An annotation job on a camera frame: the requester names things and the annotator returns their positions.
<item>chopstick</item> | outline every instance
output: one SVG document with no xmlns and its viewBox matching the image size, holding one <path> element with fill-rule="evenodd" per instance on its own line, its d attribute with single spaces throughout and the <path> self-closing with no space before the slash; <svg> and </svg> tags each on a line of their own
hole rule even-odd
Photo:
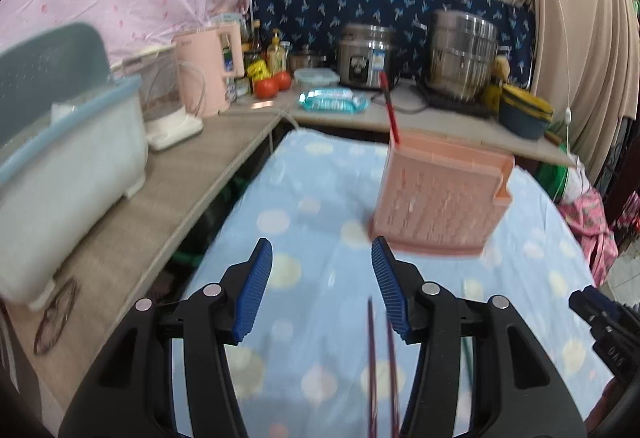
<svg viewBox="0 0 640 438">
<path fill-rule="evenodd" d="M 385 94 L 386 112 L 389 114 L 389 124 L 391 125 L 391 135 L 396 145 L 400 145 L 400 135 L 398 134 L 398 123 L 396 122 L 396 112 L 391 103 L 391 94 L 389 93 L 389 81 L 386 78 L 386 72 L 380 72 L 380 87 Z"/>
<path fill-rule="evenodd" d="M 373 329 L 373 302 L 367 301 L 369 335 L 369 438 L 378 438 L 378 383 L 376 379 L 376 341 Z"/>
<path fill-rule="evenodd" d="M 396 348 L 394 331 L 389 317 L 386 317 L 386 339 L 389 346 L 389 374 L 391 375 L 391 438 L 400 434 L 400 410 L 398 403 L 398 370 L 396 370 Z"/>
</svg>

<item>table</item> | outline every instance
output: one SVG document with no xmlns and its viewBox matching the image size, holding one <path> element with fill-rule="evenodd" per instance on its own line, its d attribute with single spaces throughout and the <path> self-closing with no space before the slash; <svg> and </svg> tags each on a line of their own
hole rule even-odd
<svg viewBox="0 0 640 438">
<path fill-rule="evenodd" d="M 289 112 L 298 122 L 305 125 L 389 132 L 388 116 L 383 106 L 371 104 L 359 114 L 307 112 L 298 106 L 298 94 L 299 92 L 295 90 L 280 93 L 272 101 L 273 106 Z M 396 106 L 408 110 L 415 110 L 424 105 L 415 91 L 415 85 L 409 80 L 401 80 L 393 89 L 391 96 Z M 252 102 L 252 100 L 240 101 L 232 109 L 246 108 Z M 397 113 L 396 117 L 401 129 L 421 129 L 461 138 L 472 144 L 497 148 L 532 160 L 575 167 L 574 161 L 566 153 L 545 138 L 527 140 L 512 133 L 494 119 L 475 118 L 434 108 L 427 108 L 416 114 Z"/>
<path fill-rule="evenodd" d="M 140 192 L 118 201 L 63 263 L 57 283 L 73 276 L 79 291 L 60 340 L 47 355 L 33 355 L 42 312 L 7 305 L 25 354 L 63 411 L 129 307 L 279 122 L 275 112 L 210 118 L 192 140 L 149 154 Z"/>
</svg>

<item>tomato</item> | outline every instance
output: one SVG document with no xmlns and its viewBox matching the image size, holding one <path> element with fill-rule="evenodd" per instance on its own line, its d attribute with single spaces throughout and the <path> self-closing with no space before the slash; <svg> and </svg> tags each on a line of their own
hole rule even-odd
<svg viewBox="0 0 640 438">
<path fill-rule="evenodd" d="M 291 87 L 291 75 L 289 75 L 289 72 L 276 73 L 273 78 L 278 81 L 281 92 Z"/>
<path fill-rule="evenodd" d="M 273 98 L 278 94 L 278 81 L 271 77 L 254 82 L 254 95 L 256 98 Z"/>
</svg>

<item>pink plastic basket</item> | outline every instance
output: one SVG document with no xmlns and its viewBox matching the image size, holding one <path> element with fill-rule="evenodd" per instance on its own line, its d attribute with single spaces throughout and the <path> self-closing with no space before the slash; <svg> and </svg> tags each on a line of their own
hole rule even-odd
<svg viewBox="0 0 640 438">
<path fill-rule="evenodd" d="M 480 254 L 511 204 L 513 156 L 418 131 L 400 140 L 390 144 L 370 235 L 408 252 Z"/>
</svg>

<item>dark blue curtain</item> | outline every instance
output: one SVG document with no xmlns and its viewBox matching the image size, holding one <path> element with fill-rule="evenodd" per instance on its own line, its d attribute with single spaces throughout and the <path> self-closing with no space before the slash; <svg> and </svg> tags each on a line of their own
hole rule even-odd
<svg viewBox="0 0 640 438">
<path fill-rule="evenodd" d="M 396 30 L 399 63 L 406 77 L 422 71 L 428 37 L 412 26 L 414 19 L 429 24 L 433 10 L 464 10 L 498 27 L 498 43 L 511 47 L 511 81 L 529 81 L 535 39 L 533 12 L 497 0 L 254 0 L 254 17 L 260 19 L 265 39 L 273 28 L 299 49 L 309 44 L 335 61 L 337 40 L 349 22 L 376 24 Z"/>
</svg>

